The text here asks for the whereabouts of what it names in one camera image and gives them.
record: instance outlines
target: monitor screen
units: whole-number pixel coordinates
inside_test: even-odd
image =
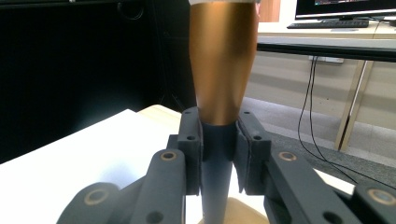
[[[297,0],[296,20],[396,15],[396,0]]]

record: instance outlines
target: copper cylinder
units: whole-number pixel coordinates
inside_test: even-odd
[[[257,26],[255,3],[191,6],[190,59],[202,122],[227,125],[237,120],[256,52]]]

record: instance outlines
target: white table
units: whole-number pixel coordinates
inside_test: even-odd
[[[180,115],[155,105],[140,113],[125,110],[80,132],[0,165],[0,223],[56,223],[83,188],[110,182],[124,188],[146,174],[152,155],[177,133]],[[353,186],[323,174],[351,192]],[[264,213],[262,196],[238,193],[233,171],[231,197]],[[187,198],[187,223],[202,218],[201,198]]]

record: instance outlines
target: desk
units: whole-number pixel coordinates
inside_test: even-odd
[[[260,23],[258,51],[359,60],[346,90],[341,125],[334,144],[336,149],[345,150],[369,82],[373,61],[396,62],[395,28],[377,21],[370,21],[369,27],[363,29],[290,30],[287,25],[289,23]]]
[[[120,188],[136,181],[149,167],[151,156],[177,133],[180,114],[160,105],[135,113],[125,110],[80,132],[0,165],[0,223],[53,224],[81,189],[103,181]],[[353,186],[320,173],[345,192]],[[264,214],[262,196],[238,193],[233,171],[231,197]],[[187,222],[202,217],[200,197],[187,197]]]

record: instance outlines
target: keyboard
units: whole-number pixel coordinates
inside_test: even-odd
[[[292,23],[288,29],[366,28],[368,21],[324,21]]]

